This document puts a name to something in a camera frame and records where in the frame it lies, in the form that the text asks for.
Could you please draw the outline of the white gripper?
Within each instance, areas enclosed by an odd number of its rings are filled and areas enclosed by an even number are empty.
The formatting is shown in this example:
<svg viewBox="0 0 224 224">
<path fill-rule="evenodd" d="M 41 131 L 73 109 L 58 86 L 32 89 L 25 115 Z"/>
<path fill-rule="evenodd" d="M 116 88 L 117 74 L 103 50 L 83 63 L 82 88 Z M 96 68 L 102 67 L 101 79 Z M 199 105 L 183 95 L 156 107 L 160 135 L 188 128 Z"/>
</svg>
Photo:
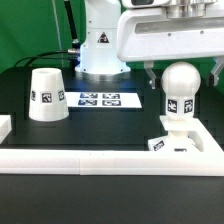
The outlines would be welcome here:
<svg viewBox="0 0 224 224">
<path fill-rule="evenodd" d="M 224 7 L 208 7 L 205 16 L 184 19 L 168 19 L 162 8 L 127 10 L 118 23 L 117 55 L 125 62 L 145 61 L 152 88 L 151 61 L 218 56 L 206 76 L 209 87 L 217 86 L 224 70 Z"/>
</svg>

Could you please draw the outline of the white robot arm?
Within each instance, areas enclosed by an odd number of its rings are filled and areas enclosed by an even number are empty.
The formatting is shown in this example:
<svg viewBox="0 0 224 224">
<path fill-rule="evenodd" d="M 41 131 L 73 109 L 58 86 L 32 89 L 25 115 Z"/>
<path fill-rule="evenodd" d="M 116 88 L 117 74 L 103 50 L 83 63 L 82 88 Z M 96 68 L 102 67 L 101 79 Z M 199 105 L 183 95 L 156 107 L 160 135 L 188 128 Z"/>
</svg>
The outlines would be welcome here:
<svg viewBox="0 0 224 224">
<path fill-rule="evenodd" d="M 84 0 L 86 40 L 76 72 L 110 80 L 142 62 L 156 88 L 156 61 L 213 57 L 210 86 L 224 70 L 224 0 Z"/>
</svg>

